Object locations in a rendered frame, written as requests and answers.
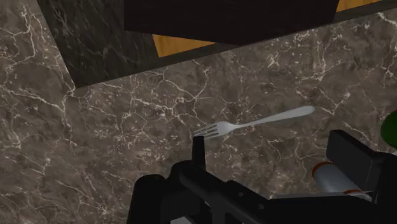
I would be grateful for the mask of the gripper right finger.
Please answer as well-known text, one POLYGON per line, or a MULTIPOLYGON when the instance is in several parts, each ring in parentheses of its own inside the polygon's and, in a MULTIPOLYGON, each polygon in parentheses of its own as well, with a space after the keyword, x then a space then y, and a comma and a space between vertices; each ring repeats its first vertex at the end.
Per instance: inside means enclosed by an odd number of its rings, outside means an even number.
POLYGON ((397 224, 397 156, 374 151, 343 130, 331 130, 326 156, 360 190, 370 192, 376 224, 397 224))

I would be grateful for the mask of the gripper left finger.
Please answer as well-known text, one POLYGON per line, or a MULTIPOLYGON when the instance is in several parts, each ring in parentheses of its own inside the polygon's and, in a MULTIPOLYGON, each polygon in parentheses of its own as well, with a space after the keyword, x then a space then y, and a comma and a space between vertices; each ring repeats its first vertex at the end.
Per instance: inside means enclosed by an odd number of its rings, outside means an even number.
POLYGON ((238 182, 206 171, 199 136, 193 138, 191 160, 174 164, 168 178, 150 174, 136 181, 127 224, 270 224, 268 206, 238 182))

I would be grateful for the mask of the white cylinder with orange bands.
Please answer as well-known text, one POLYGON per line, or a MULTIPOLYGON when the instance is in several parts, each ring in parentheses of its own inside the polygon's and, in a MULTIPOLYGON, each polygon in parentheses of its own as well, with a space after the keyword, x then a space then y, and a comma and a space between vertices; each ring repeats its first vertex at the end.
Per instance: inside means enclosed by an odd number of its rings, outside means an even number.
POLYGON ((367 201, 372 201, 372 197, 362 191, 354 184, 335 164, 331 162, 321 162, 317 164, 312 172, 312 178, 323 192, 331 195, 349 195, 367 201))

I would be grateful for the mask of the silver fork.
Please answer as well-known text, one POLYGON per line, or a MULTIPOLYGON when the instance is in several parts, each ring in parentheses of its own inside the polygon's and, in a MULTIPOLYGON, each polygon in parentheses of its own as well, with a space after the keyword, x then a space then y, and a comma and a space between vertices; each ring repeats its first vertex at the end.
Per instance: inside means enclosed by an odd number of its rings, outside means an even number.
POLYGON ((302 106, 299 108, 291 109, 288 111, 284 111, 282 113, 278 113, 272 116, 268 116, 266 118, 262 118, 259 120, 255 120, 253 122, 249 123, 244 123, 244 124, 232 124, 230 122, 226 121, 221 121, 221 122, 216 122, 213 124, 210 124, 206 127, 203 127, 201 129, 195 130, 193 132, 193 136, 203 136, 204 139, 211 139, 214 137, 219 137, 219 136, 224 136, 233 130, 248 127, 248 126, 254 126, 254 125, 259 125, 263 123, 269 123, 269 122, 276 122, 280 120, 287 120, 290 118, 296 118, 296 117, 301 117, 301 116, 306 116, 315 111, 314 106, 302 106))

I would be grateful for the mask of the dark green round object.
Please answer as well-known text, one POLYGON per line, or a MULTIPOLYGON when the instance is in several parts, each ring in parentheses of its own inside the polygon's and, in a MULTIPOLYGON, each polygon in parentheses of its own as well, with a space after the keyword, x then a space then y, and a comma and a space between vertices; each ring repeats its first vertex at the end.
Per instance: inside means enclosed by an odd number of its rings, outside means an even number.
POLYGON ((380 135, 388 145, 397 150, 397 109, 382 122, 380 135))

